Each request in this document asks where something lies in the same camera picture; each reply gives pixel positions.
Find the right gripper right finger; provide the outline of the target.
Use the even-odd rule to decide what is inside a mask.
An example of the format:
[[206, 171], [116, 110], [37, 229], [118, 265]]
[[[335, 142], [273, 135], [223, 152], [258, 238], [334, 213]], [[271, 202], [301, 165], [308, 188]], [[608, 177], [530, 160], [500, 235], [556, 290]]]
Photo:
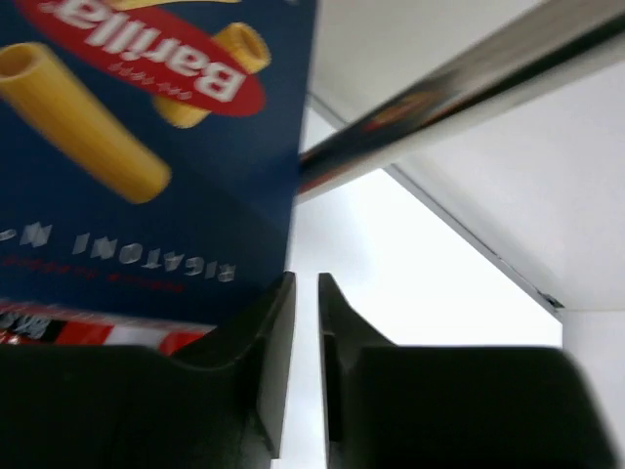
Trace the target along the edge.
[[332, 468], [616, 468], [586, 379], [558, 348], [399, 346], [318, 278]]

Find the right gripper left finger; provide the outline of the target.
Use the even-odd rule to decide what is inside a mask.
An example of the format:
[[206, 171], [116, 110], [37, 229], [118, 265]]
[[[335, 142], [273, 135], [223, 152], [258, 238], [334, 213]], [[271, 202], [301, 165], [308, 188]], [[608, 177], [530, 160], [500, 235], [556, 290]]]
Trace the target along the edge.
[[5, 468], [267, 468], [283, 432], [296, 279], [172, 356], [5, 345]]

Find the dark blue Barilla pasta box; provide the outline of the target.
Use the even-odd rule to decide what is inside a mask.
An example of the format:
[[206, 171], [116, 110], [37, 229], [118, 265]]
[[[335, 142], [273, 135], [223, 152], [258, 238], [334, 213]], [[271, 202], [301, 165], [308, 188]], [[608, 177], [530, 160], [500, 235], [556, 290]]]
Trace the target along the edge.
[[282, 274], [313, 1], [5, 1], [1, 303], [216, 325]]

